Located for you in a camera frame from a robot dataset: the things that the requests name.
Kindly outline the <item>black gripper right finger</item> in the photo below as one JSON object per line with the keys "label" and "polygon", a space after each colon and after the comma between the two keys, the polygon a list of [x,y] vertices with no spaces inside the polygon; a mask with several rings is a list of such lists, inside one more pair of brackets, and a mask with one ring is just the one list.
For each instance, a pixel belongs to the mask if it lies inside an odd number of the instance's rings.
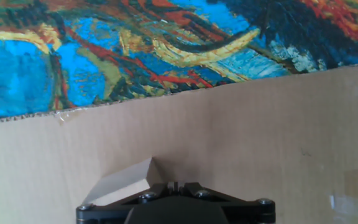
{"label": "black gripper right finger", "polygon": [[275,223],[275,202],[269,198],[246,201],[203,187],[198,182],[177,186],[177,193],[217,205],[229,223]]}

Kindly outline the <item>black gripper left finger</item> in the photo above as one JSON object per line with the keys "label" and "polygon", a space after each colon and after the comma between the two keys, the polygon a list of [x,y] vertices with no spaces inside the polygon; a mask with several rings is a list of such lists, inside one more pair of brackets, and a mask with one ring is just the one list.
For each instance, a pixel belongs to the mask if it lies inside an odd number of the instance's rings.
{"label": "black gripper left finger", "polygon": [[176,182],[153,184],[149,189],[127,196],[107,205],[86,203],[76,208],[76,224],[125,223],[138,205],[172,196],[177,192]]}

